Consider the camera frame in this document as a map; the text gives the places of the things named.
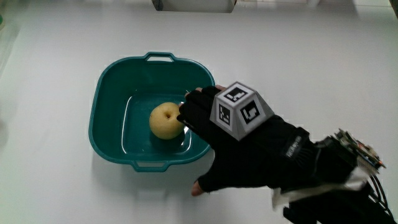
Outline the person's right hand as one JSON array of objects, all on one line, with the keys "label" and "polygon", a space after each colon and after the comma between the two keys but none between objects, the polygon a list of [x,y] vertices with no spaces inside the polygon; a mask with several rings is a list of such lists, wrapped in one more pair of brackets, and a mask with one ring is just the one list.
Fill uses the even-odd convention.
[{"label": "person's right hand", "polygon": [[177,119],[215,152],[209,171],[197,178],[192,195],[228,187],[271,189],[308,185],[318,152],[309,133],[274,115],[240,141],[210,121],[213,99],[222,86],[196,88],[185,95]]}]

